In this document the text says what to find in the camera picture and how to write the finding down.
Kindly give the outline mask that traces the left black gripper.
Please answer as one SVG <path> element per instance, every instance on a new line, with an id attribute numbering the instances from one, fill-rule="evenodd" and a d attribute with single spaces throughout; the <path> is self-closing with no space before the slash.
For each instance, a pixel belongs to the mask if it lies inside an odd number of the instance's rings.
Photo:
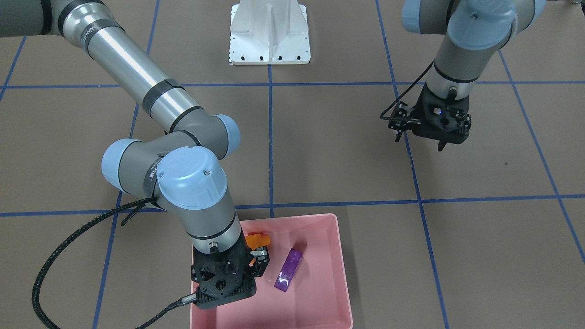
<path id="1" fill-rule="evenodd" d="M 460 100 L 439 98 L 424 85 L 411 115 L 418 119 L 412 129 L 415 136 L 439 140 L 437 151 L 448 143 L 461 144 L 469 136 L 471 116 L 468 114 L 469 96 Z"/>

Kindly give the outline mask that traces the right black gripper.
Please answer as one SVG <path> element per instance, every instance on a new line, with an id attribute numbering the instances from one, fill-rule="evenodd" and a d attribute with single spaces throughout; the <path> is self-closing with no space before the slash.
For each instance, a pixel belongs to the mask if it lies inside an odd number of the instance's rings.
<path id="1" fill-rule="evenodd" d="M 244 238 L 218 257 L 193 248 L 191 279 L 198 285 L 194 305 L 205 310 L 254 296 L 256 283 L 254 270 L 249 266 L 251 261 L 251 250 Z"/>

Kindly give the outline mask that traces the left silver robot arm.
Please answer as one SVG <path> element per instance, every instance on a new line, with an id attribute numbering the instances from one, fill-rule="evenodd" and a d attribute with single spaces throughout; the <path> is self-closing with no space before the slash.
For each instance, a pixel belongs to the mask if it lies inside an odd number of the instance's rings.
<path id="1" fill-rule="evenodd" d="M 544 0 L 406 0 L 403 27 L 420 35 L 442 35 L 435 59 L 412 107 L 393 103 L 389 129 L 399 141 L 405 131 L 461 144 L 472 125 L 469 96 L 491 57 L 515 35 L 532 25 Z"/>

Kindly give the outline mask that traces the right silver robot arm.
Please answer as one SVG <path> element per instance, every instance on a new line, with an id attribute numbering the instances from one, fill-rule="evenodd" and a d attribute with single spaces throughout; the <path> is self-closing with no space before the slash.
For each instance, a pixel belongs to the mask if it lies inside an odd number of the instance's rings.
<path id="1" fill-rule="evenodd" d="M 220 160 L 240 144 L 236 122 L 211 115 L 117 23 L 101 0 L 3 0 L 1 36 L 60 36 L 81 48 L 163 128 L 145 141 L 126 138 L 104 153 L 105 179 L 144 205 L 166 210 L 192 241 L 196 291 L 181 300 L 209 309 L 256 292 L 251 264 Z"/>

